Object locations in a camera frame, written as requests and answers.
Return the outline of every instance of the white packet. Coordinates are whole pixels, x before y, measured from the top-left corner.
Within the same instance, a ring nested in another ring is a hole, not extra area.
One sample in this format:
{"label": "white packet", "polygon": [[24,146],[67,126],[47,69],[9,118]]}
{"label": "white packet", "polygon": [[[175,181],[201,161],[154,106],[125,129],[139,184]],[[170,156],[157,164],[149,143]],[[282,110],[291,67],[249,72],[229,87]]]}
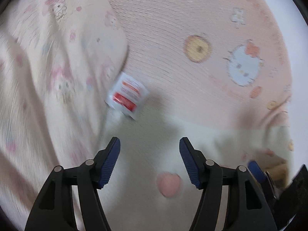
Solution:
{"label": "white packet", "polygon": [[116,110],[136,120],[136,115],[149,91],[133,77],[121,72],[105,102]]}

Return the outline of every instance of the round metal rivet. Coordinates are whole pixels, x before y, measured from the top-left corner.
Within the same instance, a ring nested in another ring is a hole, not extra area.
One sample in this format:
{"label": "round metal rivet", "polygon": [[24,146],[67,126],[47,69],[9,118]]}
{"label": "round metal rivet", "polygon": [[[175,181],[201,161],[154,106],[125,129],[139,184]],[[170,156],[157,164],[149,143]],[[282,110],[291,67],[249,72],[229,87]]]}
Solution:
{"label": "round metal rivet", "polygon": [[94,161],[92,159],[90,160],[86,160],[86,165],[90,166],[94,163]]}
{"label": "round metal rivet", "polygon": [[246,167],[244,167],[244,166],[239,166],[238,167],[238,170],[240,170],[240,171],[242,171],[242,172],[246,172]]}
{"label": "round metal rivet", "polygon": [[206,165],[209,165],[209,166],[213,166],[215,164],[215,162],[212,161],[212,160],[206,160],[205,163],[206,163]]}
{"label": "round metal rivet", "polygon": [[55,168],[54,168],[54,171],[55,172],[60,172],[62,170],[62,167],[61,166],[56,166]]}

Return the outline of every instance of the red label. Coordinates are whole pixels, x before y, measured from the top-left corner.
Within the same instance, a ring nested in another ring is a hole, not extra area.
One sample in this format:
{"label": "red label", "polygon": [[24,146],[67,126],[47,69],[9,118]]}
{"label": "red label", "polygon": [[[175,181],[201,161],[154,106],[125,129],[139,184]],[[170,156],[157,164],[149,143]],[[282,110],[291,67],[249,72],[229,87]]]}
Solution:
{"label": "red label", "polygon": [[136,104],[134,104],[132,101],[128,100],[126,97],[120,95],[119,93],[115,93],[113,95],[113,100],[117,103],[123,105],[126,107],[129,111],[133,112],[136,108]]}

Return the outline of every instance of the patterned fabric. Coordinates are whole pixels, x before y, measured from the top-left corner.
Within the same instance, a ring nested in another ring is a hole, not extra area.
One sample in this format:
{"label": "patterned fabric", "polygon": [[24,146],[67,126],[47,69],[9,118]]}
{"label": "patterned fabric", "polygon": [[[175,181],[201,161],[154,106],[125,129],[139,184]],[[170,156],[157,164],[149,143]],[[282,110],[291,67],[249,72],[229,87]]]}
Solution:
{"label": "patterned fabric", "polygon": [[23,230],[53,167],[100,149],[127,40],[107,0],[12,0],[0,24],[0,205]]}

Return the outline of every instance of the small plastic packet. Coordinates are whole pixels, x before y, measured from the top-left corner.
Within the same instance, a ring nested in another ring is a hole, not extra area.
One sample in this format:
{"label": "small plastic packet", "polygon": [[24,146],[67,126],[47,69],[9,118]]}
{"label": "small plastic packet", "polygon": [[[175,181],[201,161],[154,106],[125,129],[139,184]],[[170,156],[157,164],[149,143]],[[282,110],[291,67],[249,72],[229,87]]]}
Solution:
{"label": "small plastic packet", "polygon": [[116,110],[136,120],[144,100],[149,91],[133,77],[122,72],[112,89],[108,93],[105,102]]}

